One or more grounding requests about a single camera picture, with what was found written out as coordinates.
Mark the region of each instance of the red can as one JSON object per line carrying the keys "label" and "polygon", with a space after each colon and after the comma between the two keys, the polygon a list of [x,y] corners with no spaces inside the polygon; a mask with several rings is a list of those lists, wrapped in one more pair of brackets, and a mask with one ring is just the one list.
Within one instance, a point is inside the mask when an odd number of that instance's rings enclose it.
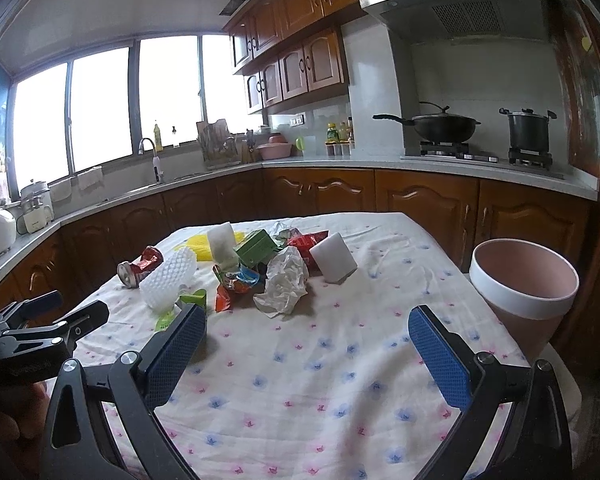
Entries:
{"label": "red can", "polygon": [[162,253],[155,247],[147,247],[140,255],[138,263],[118,264],[118,277],[126,288],[138,288],[140,282],[164,261]]}

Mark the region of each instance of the kitchen counter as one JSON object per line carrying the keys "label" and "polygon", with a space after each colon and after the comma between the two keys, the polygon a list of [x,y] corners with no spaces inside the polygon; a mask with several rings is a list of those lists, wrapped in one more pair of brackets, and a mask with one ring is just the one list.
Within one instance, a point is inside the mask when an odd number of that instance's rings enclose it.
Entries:
{"label": "kitchen counter", "polygon": [[57,232],[63,225],[155,193],[165,192],[170,189],[187,186],[189,184],[228,174],[255,170],[257,168],[369,168],[378,170],[429,171],[433,173],[490,178],[503,182],[523,184],[526,186],[539,187],[579,196],[593,201],[598,198],[597,190],[588,186],[579,178],[578,174],[562,174],[562,178],[555,178],[550,174],[530,173],[523,168],[513,168],[506,162],[480,164],[454,159],[439,160],[438,158],[417,156],[405,160],[401,159],[398,155],[359,155],[357,153],[354,153],[351,156],[339,157],[298,156],[278,160],[265,160],[254,164],[243,164],[240,166],[232,166],[230,168],[222,168],[221,170],[208,171],[206,173],[188,176],[165,184],[153,184],[151,186],[141,187],[140,189],[129,191],[120,197],[104,200],[100,203],[65,215],[62,218],[57,218],[40,231],[30,235],[19,236],[11,249],[0,256],[0,281],[11,272],[25,256],[44,240],[49,238],[53,233]]}

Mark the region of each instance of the crumpled tissue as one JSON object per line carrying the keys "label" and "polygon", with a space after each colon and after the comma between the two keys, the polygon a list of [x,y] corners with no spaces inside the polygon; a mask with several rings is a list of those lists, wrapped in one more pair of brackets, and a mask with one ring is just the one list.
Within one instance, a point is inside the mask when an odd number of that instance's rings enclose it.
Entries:
{"label": "crumpled tissue", "polygon": [[258,309],[269,317],[291,314],[306,293],[309,270],[295,247],[286,247],[267,266],[267,283],[262,294],[254,294]]}

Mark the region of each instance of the pink bowl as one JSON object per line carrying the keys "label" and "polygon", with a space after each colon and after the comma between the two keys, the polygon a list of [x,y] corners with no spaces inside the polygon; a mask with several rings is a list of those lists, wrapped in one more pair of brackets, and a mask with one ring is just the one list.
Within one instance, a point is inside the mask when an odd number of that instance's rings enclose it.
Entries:
{"label": "pink bowl", "polygon": [[291,155],[291,144],[289,142],[274,142],[258,146],[256,150],[260,150],[260,156],[264,160],[272,158],[287,158]]}

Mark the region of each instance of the cloth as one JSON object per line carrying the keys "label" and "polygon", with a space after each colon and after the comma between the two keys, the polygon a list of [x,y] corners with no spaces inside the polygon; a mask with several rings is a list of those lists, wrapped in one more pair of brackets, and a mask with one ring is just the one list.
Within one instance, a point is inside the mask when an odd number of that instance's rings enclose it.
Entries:
{"label": "cloth", "polygon": [[[340,232],[358,269],[341,285],[321,276],[291,316],[256,309],[215,313],[218,280],[201,263],[208,293],[206,358],[190,364],[169,402],[156,409],[167,434],[205,480],[226,478],[408,480],[425,465],[459,415],[446,405],[407,330],[427,304],[474,352],[525,365],[522,352],[470,282],[419,225],[401,213],[340,213],[287,219],[304,233]],[[244,222],[234,230],[272,228]],[[173,248],[208,227],[184,228],[157,247]],[[157,316],[117,276],[85,300],[109,305],[109,322],[78,342],[84,365],[141,349]],[[499,439],[498,410],[468,477]],[[107,418],[131,471],[141,466],[114,407]]]}

